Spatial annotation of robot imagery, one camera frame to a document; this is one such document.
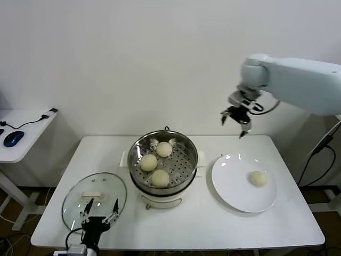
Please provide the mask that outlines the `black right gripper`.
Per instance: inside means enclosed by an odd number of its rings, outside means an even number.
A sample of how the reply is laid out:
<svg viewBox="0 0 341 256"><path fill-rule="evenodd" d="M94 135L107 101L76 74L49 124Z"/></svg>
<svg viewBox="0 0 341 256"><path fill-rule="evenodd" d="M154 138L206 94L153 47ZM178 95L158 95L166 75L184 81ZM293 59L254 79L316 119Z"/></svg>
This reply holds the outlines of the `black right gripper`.
<svg viewBox="0 0 341 256"><path fill-rule="evenodd" d="M229 108L221 112L221 124L224 125L227 118L231 117L234 121L240 124L241 133L239 139L244 137L251 130L250 117L248 116L248 108L243 106L235 107L230 106Z"/></svg>

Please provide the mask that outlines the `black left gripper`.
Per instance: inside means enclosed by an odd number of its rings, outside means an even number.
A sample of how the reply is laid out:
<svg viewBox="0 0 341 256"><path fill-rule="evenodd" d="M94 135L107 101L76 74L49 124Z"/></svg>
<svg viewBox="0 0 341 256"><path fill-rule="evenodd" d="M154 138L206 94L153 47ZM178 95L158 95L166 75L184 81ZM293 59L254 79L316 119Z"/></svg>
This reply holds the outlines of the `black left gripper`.
<svg viewBox="0 0 341 256"><path fill-rule="evenodd" d="M116 199L111 214L108 217L88 217L88 214L93 205L94 198L86 204L83 211L80 212L80 220L83 231L85 232L82 243L87 248L98 248L99 240L102 233L110 229L110 223L114 223L119 218L119 204Z"/></svg>

